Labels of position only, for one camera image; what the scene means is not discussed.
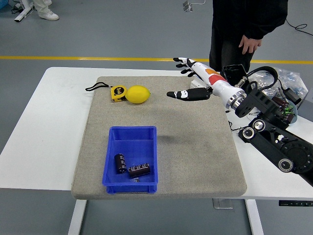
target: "black pants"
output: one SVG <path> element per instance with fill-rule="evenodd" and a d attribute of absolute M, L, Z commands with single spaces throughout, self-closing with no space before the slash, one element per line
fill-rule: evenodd
<path fill-rule="evenodd" d="M 241 37 L 231 38 L 223 35 L 216 25 L 212 24 L 212 39 L 210 51 L 210 67 L 222 71 L 222 67 L 242 64 L 246 72 L 250 69 L 250 61 L 254 53 L 242 55 L 243 47 L 239 48 Z"/>

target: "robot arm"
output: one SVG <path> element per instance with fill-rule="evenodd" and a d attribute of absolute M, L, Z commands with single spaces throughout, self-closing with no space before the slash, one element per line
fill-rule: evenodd
<path fill-rule="evenodd" d="M 210 94 L 214 94 L 221 97 L 227 109 L 235 110 L 239 118 L 246 116 L 256 107 L 260 111 L 259 115 L 239 131 L 239 137 L 244 142 L 252 144 L 282 172 L 299 174 L 313 186 L 313 145 L 286 130 L 290 120 L 286 118 L 288 116 L 284 114 L 281 105 L 269 99 L 257 88 L 250 89 L 246 94 L 243 89 L 230 85 L 216 71 L 202 63 L 188 58 L 174 58 L 174 61 L 180 62 L 177 68 L 187 67 L 182 74 L 190 72 L 189 77 L 196 75 L 207 84 L 207 88 L 168 92 L 167 96 L 195 101 L 209 99 Z"/>
<path fill-rule="evenodd" d="M 190 72 L 188 76 L 196 75 L 207 84 L 208 91 L 205 92 L 203 88 L 194 88 L 182 92 L 168 92 L 167 96 L 185 101 L 195 101 L 209 99 L 210 96 L 208 94 L 211 93 L 221 97 L 223 105 L 227 109 L 232 108 L 234 110 L 246 97 L 243 89 L 231 86 L 212 68 L 189 58 L 174 58 L 174 61 L 180 62 L 180 64 L 176 65 L 177 68 L 187 67 L 181 71 L 182 74 Z"/>

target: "black wrist strap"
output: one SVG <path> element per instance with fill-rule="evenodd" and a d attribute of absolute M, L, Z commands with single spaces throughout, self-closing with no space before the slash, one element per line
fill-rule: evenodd
<path fill-rule="evenodd" d="M 86 88 L 85 90 L 86 90 L 87 92 L 91 92 L 91 91 L 96 90 L 96 89 L 98 89 L 98 88 L 100 88 L 100 87 L 112 87 L 112 86 L 109 86 L 108 84 L 105 84 L 104 82 L 97 82 L 97 83 L 94 84 L 92 87 L 88 87 L 88 88 Z"/>

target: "plastic bag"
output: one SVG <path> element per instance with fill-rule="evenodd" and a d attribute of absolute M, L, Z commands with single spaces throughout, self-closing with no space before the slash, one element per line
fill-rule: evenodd
<path fill-rule="evenodd" d="M 308 89 L 304 85 L 300 74 L 288 70 L 283 70 L 273 67 L 278 73 L 278 79 L 281 81 L 284 89 L 292 89 L 301 99 L 305 97 L 308 93 Z M 249 77 L 249 81 L 256 81 L 258 87 L 262 88 L 273 83 L 274 77 L 268 72 L 256 72 Z M 277 96 L 281 97 L 278 87 L 280 87 L 280 82 L 277 81 L 274 86 L 269 89 L 263 90 L 263 93 L 268 96 Z"/>

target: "lemon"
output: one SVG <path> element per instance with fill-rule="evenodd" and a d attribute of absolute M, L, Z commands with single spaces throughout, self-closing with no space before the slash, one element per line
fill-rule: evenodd
<path fill-rule="evenodd" d="M 135 85 L 129 87 L 126 92 L 126 99 L 134 104 L 140 104 L 145 102 L 150 96 L 150 91 L 144 86 Z"/>

